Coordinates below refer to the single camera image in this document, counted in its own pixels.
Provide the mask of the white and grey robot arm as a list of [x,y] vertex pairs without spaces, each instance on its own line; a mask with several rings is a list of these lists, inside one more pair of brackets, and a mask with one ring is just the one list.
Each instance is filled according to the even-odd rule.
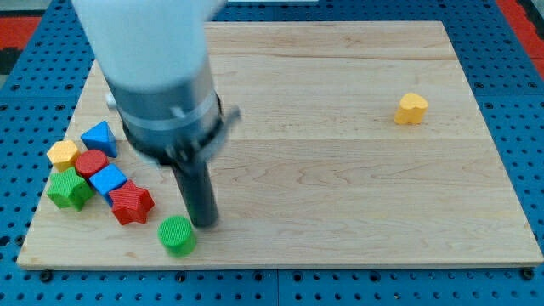
[[129,143],[160,162],[207,162],[223,116],[204,25],[224,0],[73,0]]

